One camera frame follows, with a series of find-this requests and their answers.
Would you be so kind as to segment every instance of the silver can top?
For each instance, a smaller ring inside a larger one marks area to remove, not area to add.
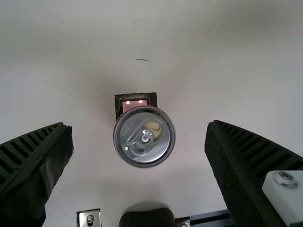
[[[170,118],[154,106],[138,106],[117,121],[114,145],[119,156],[136,167],[152,167],[172,152],[176,140]]]

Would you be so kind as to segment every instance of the white plastic bracket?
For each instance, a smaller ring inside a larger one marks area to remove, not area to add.
[[[262,191],[286,226],[303,222],[303,171],[270,171]]]

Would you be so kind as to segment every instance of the metal bracket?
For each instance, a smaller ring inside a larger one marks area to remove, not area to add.
[[[77,227],[102,227],[100,209],[77,212]]]

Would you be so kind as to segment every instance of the can rim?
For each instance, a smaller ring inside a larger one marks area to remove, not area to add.
[[[164,154],[157,160],[152,161],[152,162],[148,162],[148,163],[142,163],[142,162],[137,162],[133,159],[130,159],[123,151],[123,149],[121,148],[121,146],[119,146],[119,131],[121,129],[121,125],[123,125],[123,123],[131,116],[141,113],[141,112],[150,112],[153,114],[158,115],[159,117],[161,117],[165,123],[167,124],[169,130],[170,130],[170,141],[171,143],[169,143],[168,148],[166,149],[166,151],[164,152]],[[128,111],[126,111],[125,113],[123,113],[117,120],[115,127],[114,127],[114,132],[113,132],[113,142],[114,142],[114,146],[115,146],[115,150],[117,152],[117,154],[128,164],[131,164],[132,166],[135,167],[139,167],[139,168],[149,168],[149,167],[154,167],[159,165],[160,163],[162,163],[163,161],[165,161],[169,155],[172,153],[174,146],[175,146],[175,142],[176,142],[176,130],[175,130],[175,126],[173,125],[170,117],[161,109],[151,106],[151,105],[144,105],[144,106],[137,106],[134,107]]]

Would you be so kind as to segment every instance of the metal screw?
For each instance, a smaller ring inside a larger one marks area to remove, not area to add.
[[[93,226],[95,217],[93,215],[88,215],[86,218],[86,222],[88,226]]]
[[[287,173],[287,172],[281,171],[281,172],[279,173],[279,175],[280,175],[281,177],[283,177],[284,179],[289,180],[289,181],[292,181],[292,180],[294,179],[294,177],[293,177],[292,175],[290,175],[289,173]]]
[[[286,188],[296,188],[298,186],[294,177],[285,171],[275,171],[273,178],[279,185]]]
[[[182,227],[189,227],[190,225],[189,225],[189,223],[188,222],[184,222],[183,224],[182,224]]]

